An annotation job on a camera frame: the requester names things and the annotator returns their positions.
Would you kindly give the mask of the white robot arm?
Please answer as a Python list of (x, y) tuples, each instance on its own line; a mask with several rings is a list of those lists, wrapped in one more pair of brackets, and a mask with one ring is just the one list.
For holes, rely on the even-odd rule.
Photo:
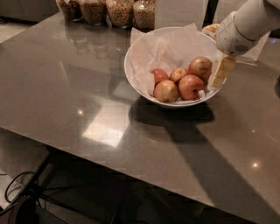
[(216, 41), (222, 52), (209, 81), (219, 88), (234, 70), (236, 57), (254, 48), (267, 33), (280, 28), (280, 0), (248, 0), (220, 24), (210, 24), (202, 32)]

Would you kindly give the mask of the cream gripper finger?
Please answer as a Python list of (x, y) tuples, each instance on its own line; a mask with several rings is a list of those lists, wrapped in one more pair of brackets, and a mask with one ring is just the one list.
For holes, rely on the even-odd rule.
[(231, 74), (235, 69), (236, 57), (226, 54), (222, 54), (218, 60), (217, 67), (214, 73), (210, 76), (208, 82), (208, 89), (214, 91), (220, 88), (225, 82), (226, 78)]
[(216, 39), (216, 34), (219, 29), (219, 24), (210, 24), (202, 28), (201, 32), (212, 39)]

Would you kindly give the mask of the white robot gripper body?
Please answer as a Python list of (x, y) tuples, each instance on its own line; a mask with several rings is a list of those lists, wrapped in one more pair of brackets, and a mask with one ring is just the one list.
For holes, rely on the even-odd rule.
[(235, 26), (235, 11), (231, 12), (221, 23), (216, 32), (217, 48), (224, 54), (240, 56), (258, 44), (258, 40), (243, 37)]

